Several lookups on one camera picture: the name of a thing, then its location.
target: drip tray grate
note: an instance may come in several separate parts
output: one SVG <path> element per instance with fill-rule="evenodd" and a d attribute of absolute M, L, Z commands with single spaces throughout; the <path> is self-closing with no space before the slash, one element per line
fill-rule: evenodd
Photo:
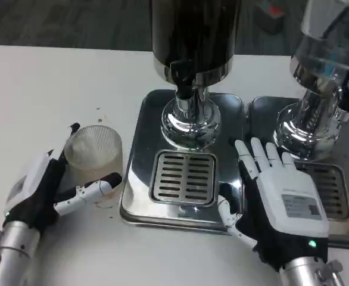
<path fill-rule="evenodd" d="M 298 170 L 314 180 L 328 219 L 349 219 L 347 191 L 344 175 L 336 165 L 295 162 Z"/>
<path fill-rule="evenodd" d="M 158 156 L 156 164 L 150 192 L 153 200 L 193 206 L 213 203 L 214 156 L 163 152 Z"/>

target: white table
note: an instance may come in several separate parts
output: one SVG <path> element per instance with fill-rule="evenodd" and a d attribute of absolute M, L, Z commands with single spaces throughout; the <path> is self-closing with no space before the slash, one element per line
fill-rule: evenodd
<path fill-rule="evenodd" d="M 240 96 L 299 97 L 289 57 L 235 56 L 231 74 L 212 91 Z M 78 121 L 102 123 L 123 140 L 124 165 L 143 97 L 172 88 L 152 53 L 0 46 L 0 227 L 2 208 L 27 161 L 53 148 Z M 125 225 L 112 209 L 89 206 L 46 233 L 35 260 L 35 285 L 280 285 L 257 254 L 232 237 Z M 349 250 L 329 250 L 344 265 Z"/>

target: plastic cup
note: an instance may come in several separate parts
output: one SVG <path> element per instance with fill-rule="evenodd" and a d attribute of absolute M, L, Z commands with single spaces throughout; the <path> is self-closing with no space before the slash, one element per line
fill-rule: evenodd
<path fill-rule="evenodd" d="M 69 163 L 71 184 L 83 186 L 112 172 L 123 175 L 123 152 L 120 135 L 104 125 L 79 129 L 66 143 L 64 154 Z M 120 185 L 106 197 L 111 198 Z"/>

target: floor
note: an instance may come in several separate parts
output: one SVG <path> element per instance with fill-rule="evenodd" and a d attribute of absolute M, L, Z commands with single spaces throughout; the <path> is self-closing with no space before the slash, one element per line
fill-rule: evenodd
<path fill-rule="evenodd" d="M 291 55 L 307 0 L 273 0 L 285 12 L 277 35 L 253 22 L 243 0 L 237 54 Z M 0 0 L 0 45 L 151 50 L 149 0 Z"/>

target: label sticker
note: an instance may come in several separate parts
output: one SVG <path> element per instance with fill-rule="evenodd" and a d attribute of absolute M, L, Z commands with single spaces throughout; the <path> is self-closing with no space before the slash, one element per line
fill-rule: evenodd
<path fill-rule="evenodd" d="M 282 195 L 288 217 L 322 220 L 319 207 L 314 198 L 300 195 Z"/>

